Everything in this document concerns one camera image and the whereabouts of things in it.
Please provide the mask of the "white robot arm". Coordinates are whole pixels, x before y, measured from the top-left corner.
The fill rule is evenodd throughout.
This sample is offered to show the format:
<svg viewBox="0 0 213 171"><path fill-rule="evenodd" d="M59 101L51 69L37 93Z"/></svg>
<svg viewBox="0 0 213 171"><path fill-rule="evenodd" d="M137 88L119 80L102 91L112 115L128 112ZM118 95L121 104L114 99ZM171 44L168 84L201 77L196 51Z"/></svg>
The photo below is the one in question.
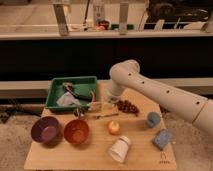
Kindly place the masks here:
<svg viewBox="0 0 213 171"><path fill-rule="evenodd" d="M109 76L103 92L106 102L117 103L130 88L213 136L213 100L141 75L136 60L113 65Z"/></svg>

